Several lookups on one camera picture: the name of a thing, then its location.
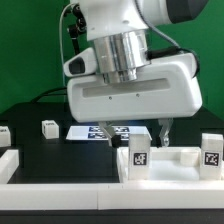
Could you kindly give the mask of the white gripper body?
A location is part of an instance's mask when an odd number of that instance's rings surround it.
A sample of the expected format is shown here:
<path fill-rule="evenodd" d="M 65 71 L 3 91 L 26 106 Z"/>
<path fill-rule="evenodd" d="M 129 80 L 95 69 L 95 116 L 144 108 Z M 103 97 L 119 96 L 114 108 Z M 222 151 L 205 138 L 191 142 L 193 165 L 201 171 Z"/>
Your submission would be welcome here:
<path fill-rule="evenodd" d="M 73 78 L 67 93 L 79 122 L 191 117 L 202 106 L 191 53 L 157 58 L 133 82 L 107 84 L 100 75 Z"/>

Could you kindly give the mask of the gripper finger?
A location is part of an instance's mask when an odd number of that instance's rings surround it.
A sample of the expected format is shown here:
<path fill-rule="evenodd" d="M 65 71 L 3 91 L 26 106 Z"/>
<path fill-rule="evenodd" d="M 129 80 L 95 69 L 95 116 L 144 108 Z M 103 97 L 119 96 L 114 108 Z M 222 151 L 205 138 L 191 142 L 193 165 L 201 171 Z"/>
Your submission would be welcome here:
<path fill-rule="evenodd" d="M 110 147 L 119 148 L 121 146 L 121 136 L 116 134 L 111 122 L 99 122 L 99 127 L 107 137 Z"/>
<path fill-rule="evenodd" d="M 158 123 L 161 126 L 161 130 L 159 134 L 161 146 L 168 147 L 169 146 L 169 132 L 173 124 L 173 119 L 172 118 L 159 119 Z"/>

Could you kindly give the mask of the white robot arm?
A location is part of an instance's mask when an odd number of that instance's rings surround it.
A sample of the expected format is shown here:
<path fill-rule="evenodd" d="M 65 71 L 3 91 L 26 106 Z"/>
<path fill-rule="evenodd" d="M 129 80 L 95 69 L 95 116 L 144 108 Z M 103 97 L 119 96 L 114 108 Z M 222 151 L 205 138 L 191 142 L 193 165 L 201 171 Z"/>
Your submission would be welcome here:
<path fill-rule="evenodd" d="M 80 8 L 92 46 L 64 64 L 72 116 L 97 122 L 119 147 L 118 120 L 157 119 L 160 141 L 176 117 L 190 117 L 202 106 L 197 81 L 200 64 L 194 52 L 173 43 L 147 48 L 145 31 L 161 24 L 195 19 L 208 0 L 70 0 Z"/>

